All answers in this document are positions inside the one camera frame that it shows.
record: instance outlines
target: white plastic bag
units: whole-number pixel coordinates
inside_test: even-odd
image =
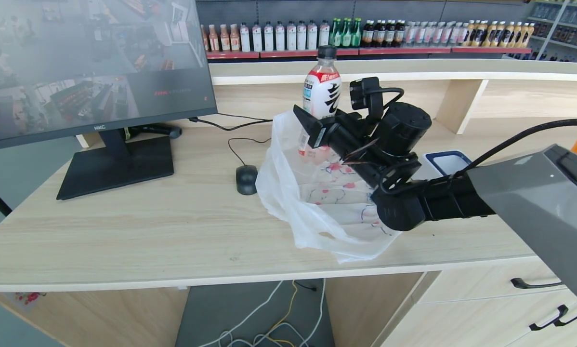
[[[339,262],[370,260],[401,233],[380,221],[372,189],[335,153],[322,164],[300,158],[302,126],[293,111],[274,117],[271,147],[256,190],[271,215],[288,222],[297,248],[332,252]]]

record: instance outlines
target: surveillance footage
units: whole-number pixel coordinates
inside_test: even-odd
[[[0,140],[213,107],[206,76],[194,0],[0,0]]]

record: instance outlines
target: monitor stand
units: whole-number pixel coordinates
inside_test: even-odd
[[[100,132],[106,147],[76,153],[58,200],[67,200],[170,176],[174,173],[168,136],[126,143],[119,130]]]

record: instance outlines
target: computer mouse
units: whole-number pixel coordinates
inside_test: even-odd
[[[235,170],[237,191],[242,195],[256,194],[256,176],[258,170],[255,165],[243,165]]]

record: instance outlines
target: yellow cable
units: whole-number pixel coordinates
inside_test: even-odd
[[[271,332],[271,330],[275,329],[275,327],[280,325],[289,316],[290,310],[293,308],[293,300],[295,300],[295,295],[297,295],[297,286],[295,285],[295,280],[293,280],[292,283],[293,283],[293,288],[295,288],[295,291],[293,292],[293,297],[291,297],[291,299],[290,299],[290,304],[288,304],[289,311],[284,315],[284,317],[282,317],[282,319],[278,320],[278,323],[274,324],[273,327],[271,327],[271,329],[269,329],[270,332]],[[286,340],[274,340],[271,337],[269,338],[269,340],[272,340],[275,342],[288,343],[289,345],[291,345],[291,347],[295,347],[295,345],[293,345],[291,342],[286,341]]]

